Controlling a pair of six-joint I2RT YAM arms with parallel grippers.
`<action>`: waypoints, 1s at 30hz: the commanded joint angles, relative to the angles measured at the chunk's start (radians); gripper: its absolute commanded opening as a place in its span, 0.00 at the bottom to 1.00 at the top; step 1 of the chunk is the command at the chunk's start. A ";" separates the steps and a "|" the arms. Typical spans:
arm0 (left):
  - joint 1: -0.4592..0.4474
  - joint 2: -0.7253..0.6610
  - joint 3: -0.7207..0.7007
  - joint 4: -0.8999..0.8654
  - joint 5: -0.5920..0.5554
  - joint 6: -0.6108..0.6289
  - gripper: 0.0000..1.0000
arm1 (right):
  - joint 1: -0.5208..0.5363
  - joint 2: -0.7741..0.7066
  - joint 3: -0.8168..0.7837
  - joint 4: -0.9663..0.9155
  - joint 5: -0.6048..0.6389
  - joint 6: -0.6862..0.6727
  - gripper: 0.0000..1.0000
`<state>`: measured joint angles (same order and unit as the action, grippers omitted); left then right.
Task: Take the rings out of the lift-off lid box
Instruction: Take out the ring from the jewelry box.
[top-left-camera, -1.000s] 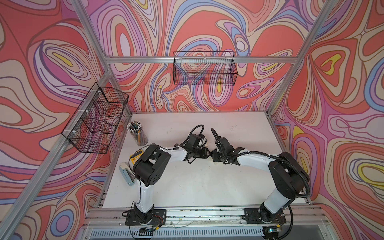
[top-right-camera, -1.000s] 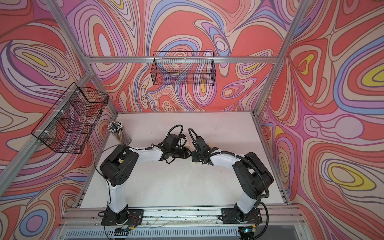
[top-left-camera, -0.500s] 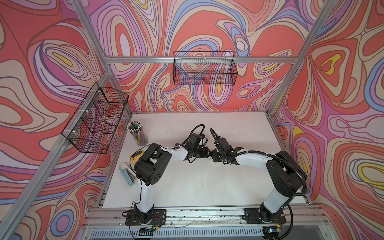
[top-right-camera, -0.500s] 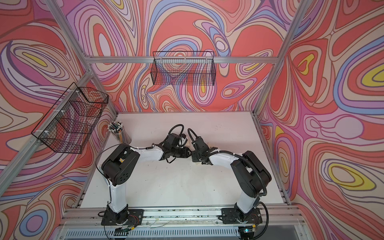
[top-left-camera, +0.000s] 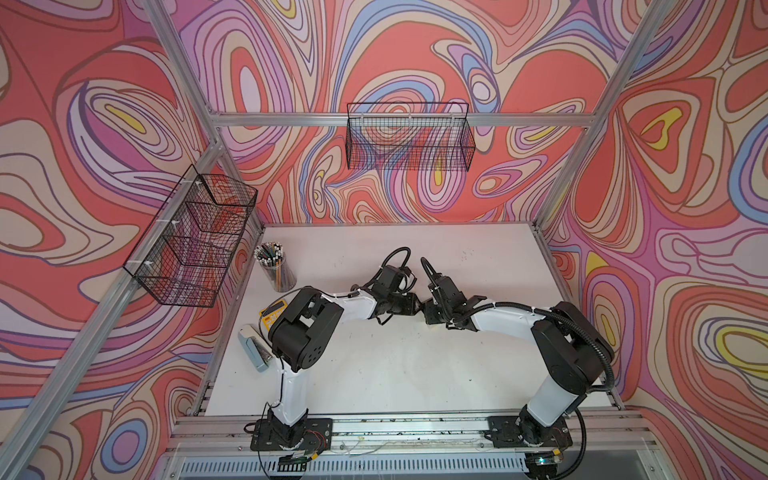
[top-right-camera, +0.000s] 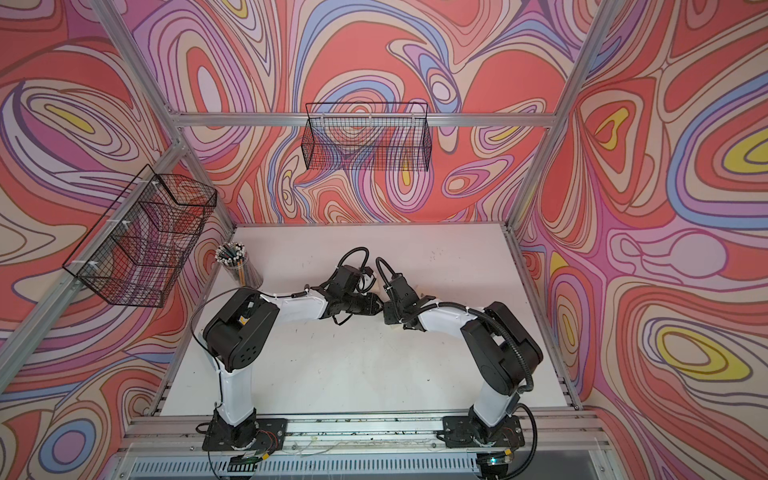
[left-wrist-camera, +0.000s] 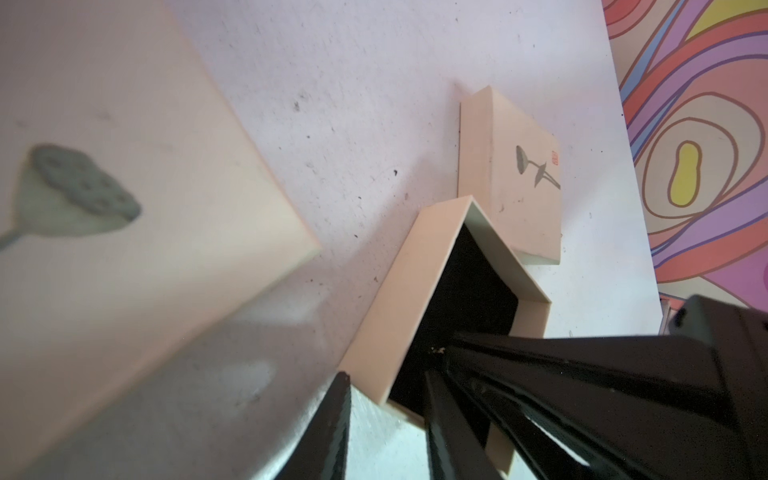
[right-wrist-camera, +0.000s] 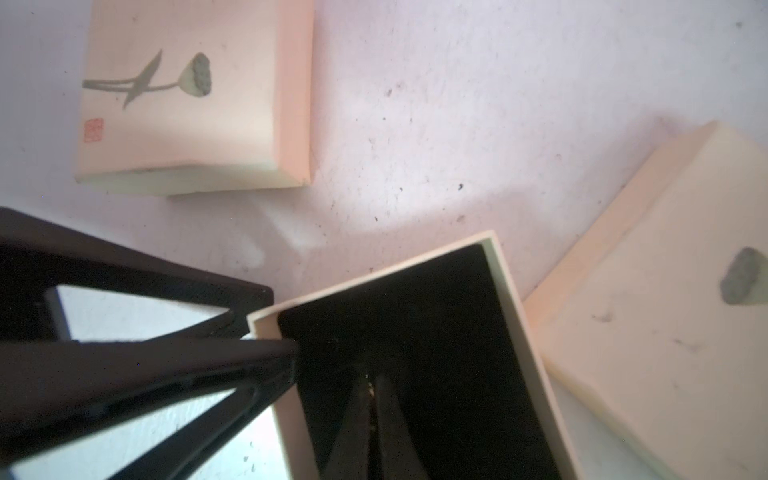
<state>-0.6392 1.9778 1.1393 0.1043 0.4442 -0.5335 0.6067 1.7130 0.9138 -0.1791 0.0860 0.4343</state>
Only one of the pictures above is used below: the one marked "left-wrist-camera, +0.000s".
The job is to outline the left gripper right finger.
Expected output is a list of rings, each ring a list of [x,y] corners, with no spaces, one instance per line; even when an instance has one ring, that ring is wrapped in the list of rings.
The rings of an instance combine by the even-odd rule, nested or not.
[[[424,380],[424,420],[432,480],[500,479],[463,417],[444,376],[429,370]]]

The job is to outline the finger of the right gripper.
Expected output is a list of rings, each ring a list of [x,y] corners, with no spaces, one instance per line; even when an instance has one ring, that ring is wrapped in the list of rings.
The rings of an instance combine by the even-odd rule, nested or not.
[[[767,315],[695,295],[664,336],[458,333],[440,369],[539,479],[763,479]]]

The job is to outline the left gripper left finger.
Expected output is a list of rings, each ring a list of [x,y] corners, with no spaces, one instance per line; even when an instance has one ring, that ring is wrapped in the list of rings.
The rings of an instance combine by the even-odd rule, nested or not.
[[[291,479],[345,478],[350,415],[350,377],[338,372],[290,457]]]

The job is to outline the cream box base black lining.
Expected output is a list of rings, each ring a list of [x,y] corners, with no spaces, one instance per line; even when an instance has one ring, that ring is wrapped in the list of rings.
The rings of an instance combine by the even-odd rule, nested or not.
[[[543,336],[551,301],[471,196],[418,214],[340,370],[374,404],[424,428],[424,374],[457,332]]]

